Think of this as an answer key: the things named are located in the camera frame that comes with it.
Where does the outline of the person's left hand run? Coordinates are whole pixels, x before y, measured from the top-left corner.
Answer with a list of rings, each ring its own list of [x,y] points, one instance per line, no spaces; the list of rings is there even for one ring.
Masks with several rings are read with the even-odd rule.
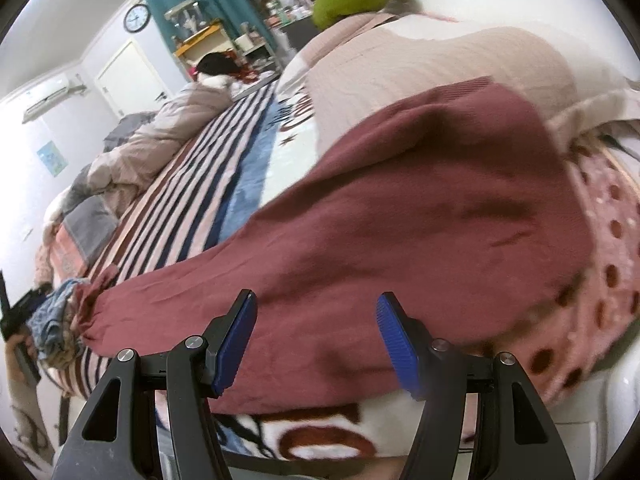
[[[12,382],[21,382],[22,384],[28,385],[29,380],[17,359],[16,348],[21,344],[25,347],[29,359],[32,362],[34,362],[37,357],[37,349],[35,348],[31,334],[20,333],[12,335],[6,341],[6,345],[4,346],[4,355],[6,356],[6,376],[8,376],[8,379],[12,380]]]

